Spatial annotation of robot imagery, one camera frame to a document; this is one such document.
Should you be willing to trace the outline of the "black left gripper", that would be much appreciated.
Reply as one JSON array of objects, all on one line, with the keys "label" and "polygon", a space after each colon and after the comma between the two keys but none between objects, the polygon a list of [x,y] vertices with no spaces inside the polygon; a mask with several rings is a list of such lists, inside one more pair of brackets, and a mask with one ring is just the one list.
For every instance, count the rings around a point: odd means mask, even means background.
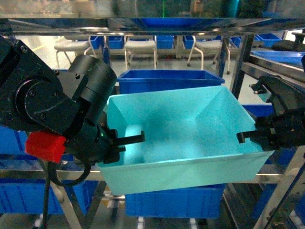
[{"label": "black left gripper", "polygon": [[84,124],[79,133],[65,143],[66,153],[91,165],[99,162],[110,164],[120,160],[120,152],[126,151],[123,145],[145,141],[144,131],[140,135],[117,137],[117,130]]}]

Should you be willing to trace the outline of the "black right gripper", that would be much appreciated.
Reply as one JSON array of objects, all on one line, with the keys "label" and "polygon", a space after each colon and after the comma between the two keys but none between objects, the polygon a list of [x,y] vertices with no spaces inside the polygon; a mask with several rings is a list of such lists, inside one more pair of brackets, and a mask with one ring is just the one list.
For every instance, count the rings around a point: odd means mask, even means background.
[{"label": "black right gripper", "polygon": [[256,131],[237,133],[238,142],[245,143],[245,139],[250,138],[265,151],[305,144],[304,113],[286,112],[279,116],[258,117],[255,127]]}]

